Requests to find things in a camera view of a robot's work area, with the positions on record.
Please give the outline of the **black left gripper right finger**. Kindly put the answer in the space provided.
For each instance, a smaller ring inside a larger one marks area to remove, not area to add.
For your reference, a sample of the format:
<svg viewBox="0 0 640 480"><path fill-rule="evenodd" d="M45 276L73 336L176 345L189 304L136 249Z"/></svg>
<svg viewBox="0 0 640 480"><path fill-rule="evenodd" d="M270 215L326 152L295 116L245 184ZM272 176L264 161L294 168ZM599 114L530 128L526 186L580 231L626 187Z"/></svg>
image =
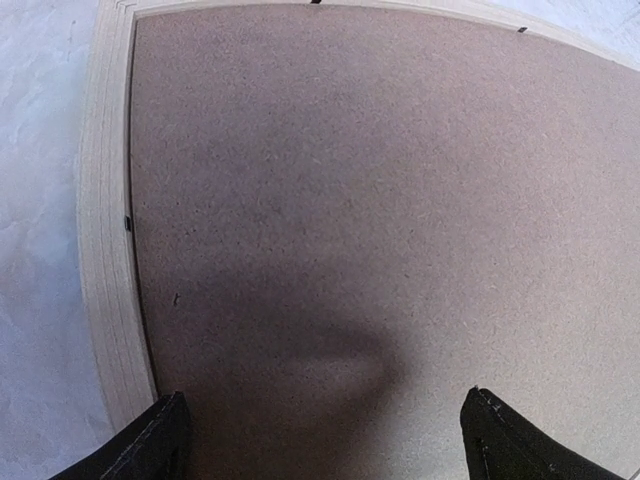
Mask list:
<svg viewBox="0 0 640 480"><path fill-rule="evenodd" d="M485 388L469 390L460 425L471 480L618 477L556 442Z"/></svg>

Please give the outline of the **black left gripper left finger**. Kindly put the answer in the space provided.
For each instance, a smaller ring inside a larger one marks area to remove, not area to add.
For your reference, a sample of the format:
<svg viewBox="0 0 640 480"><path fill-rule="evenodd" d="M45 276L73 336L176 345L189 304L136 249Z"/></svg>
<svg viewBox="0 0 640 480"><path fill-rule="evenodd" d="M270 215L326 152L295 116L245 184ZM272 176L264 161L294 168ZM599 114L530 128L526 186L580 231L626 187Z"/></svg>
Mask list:
<svg viewBox="0 0 640 480"><path fill-rule="evenodd" d="M101 448L54 480L183 479L191 446L191 416L183 393L159 398Z"/></svg>

